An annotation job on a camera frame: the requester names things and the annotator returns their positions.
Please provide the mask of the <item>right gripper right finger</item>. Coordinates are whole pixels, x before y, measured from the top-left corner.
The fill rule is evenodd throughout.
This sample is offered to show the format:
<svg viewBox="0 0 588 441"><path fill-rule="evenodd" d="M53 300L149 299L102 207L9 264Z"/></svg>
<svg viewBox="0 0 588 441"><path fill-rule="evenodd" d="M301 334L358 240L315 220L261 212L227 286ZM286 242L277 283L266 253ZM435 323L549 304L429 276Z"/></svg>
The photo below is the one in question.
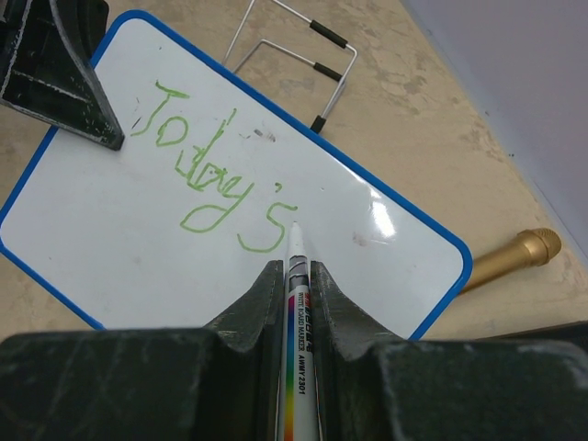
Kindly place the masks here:
<svg viewBox="0 0 588 441"><path fill-rule="evenodd" d="M311 263L326 440L584 440L585 323L480 340L400 338Z"/></svg>

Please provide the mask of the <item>blue framed whiteboard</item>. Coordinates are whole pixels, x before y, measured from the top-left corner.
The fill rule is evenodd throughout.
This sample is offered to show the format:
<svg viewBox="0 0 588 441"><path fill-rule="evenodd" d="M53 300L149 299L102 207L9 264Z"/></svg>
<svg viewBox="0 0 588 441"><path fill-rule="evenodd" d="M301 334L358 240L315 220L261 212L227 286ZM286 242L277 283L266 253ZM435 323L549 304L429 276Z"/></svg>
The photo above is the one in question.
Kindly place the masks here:
<svg viewBox="0 0 588 441"><path fill-rule="evenodd" d="M1 211L1 250L95 327L200 326L288 251L293 224L360 308L422 337L472 270L467 245L156 17L96 51L125 132L50 130Z"/></svg>

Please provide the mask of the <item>white whiteboard marker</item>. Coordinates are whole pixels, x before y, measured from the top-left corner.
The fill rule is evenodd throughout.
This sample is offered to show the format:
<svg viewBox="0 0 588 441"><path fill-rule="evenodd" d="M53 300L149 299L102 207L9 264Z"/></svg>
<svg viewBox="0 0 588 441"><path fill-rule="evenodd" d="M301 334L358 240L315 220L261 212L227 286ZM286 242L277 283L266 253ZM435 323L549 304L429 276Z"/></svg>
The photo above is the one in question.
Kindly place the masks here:
<svg viewBox="0 0 588 441"><path fill-rule="evenodd" d="M309 259L297 222L288 234L286 264L277 439L318 440Z"/></svg>

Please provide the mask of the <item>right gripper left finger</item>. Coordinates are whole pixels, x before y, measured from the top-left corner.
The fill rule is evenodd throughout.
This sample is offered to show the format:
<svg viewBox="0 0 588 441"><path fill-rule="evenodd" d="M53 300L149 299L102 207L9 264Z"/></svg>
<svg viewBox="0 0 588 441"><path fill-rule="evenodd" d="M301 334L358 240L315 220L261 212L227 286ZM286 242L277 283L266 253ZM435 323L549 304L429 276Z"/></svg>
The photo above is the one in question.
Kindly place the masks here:
<svg viewBox="0 0 588 441"><path fill-rule="evenodd" d="M200 328L16 334L1 344L4 440L271 440L284 265Z"/></svg>

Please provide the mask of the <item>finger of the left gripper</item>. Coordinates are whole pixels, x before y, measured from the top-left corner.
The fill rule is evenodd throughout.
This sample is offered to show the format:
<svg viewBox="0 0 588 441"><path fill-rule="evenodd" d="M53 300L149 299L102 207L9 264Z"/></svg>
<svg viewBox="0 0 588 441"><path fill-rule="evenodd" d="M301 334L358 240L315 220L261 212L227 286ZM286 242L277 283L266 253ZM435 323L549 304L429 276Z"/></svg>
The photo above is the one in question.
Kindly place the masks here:
<svg viewBox="0 0 588 441"><path fill-rule="evenodd" d="M58 60L57 2L2 2L1 103L117 151L123 129L91 59L73 69Z"/></svg>
<svg viewBox="0 0 588 441"><path fill-rule="evenodd" d="M109 4L103 0L57 2L58 60L73 69L75 60L88 63L107 28Z"/></svg>

